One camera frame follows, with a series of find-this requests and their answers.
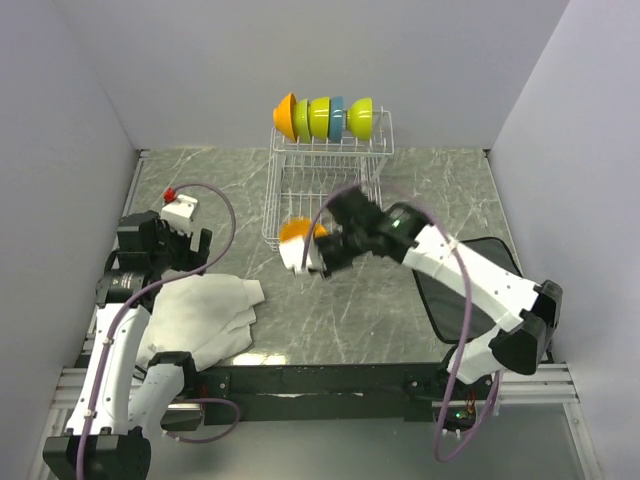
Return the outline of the orange bowl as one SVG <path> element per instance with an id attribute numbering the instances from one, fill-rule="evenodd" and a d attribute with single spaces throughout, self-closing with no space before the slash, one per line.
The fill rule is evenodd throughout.
<path id="1" fill-rule="evenodd" d="M 295 217 L 281 225 L 279 231 L 279 240 L 281 243 L 292 240 L 296 237 L 306 237 L 311 228 L 312 219 L 309 217 Z M 312 237 L 327 236 L 329 232 L 320 223 L 316 223 L 313 229 Z"/>
<path id="2" fill-rule="evenodd" d="M 293 123 L 293 110 L 297 103 L 295 94 L 288 93 L 273 110 L 274 128 L 293 142 L 297 141 L 297 134 Z"/>

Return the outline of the lime green bowl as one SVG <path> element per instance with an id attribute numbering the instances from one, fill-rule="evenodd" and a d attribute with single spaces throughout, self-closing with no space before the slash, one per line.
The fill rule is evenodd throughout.
<path id="1" fill-rule="evenodd" d="M 312 137 L 319 140 L 327 140 L 330 119 L 330 98 L 319 97 L 309 104 L 309 130 Z"/>
<path id="2" fill-rule="evenodd" d="M 373 99 L 364 97 L 356 100 L 347 110 L 346 128 L 358 140 L 371 139 L 374 123 Z"/>

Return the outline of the blue bottom bowl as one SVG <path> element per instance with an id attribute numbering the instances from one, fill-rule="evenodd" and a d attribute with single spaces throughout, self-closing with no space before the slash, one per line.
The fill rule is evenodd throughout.
<path id="1" fill-rule="evenodd" d="M 342 96 L 331 97 L 329 100 L 328 139 L 333 143 L 340 143 L 344 123 L 344 99 Z"/>

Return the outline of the white square bowl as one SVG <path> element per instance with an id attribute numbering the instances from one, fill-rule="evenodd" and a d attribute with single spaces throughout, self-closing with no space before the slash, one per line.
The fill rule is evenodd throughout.
<path id="1" fill-rule="evenodd" d="M 309 127 L 309 100 L 298 100 L 293 107 L 293 126 L 297 140 L 300 143 L 309 144 L 311 133 Z"/>

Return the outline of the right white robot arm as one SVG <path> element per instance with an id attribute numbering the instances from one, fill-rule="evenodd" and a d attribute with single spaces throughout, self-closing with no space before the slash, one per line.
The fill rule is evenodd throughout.
<path id="1" fill-rule="evenodd" d="M 511 273 L 448 234 L 414 203 L 382 210 L 357 186 L 341 187 L 322 205 L 339 230 L 307 242 L 316 248 L 323 276 L 371 253 L 421 273 L 464 298 L 457 348 L 438 374 L 440 391 L 460 398 L 497 370 L 536 373 L 560 317 L 563 290 Z"/>

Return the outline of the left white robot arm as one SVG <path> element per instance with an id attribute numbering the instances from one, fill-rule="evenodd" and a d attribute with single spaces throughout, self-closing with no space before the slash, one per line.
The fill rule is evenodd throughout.
<path id="1" fill-rule="evenodd" d="M 96 285 L 96 333 L 84 383 L 63 432 L 46 439 L 42 456 L 59 479 L 144 479 L 151 438 L 173 399 L 200 388 L 188 352 L 160 353 L 138 392 L 131 391 L 138 349 L 162 275 L 201 271 L 212 234 L 203 229 L 191 248 L 194 202 L 120 219 L 117 248 Z"/>

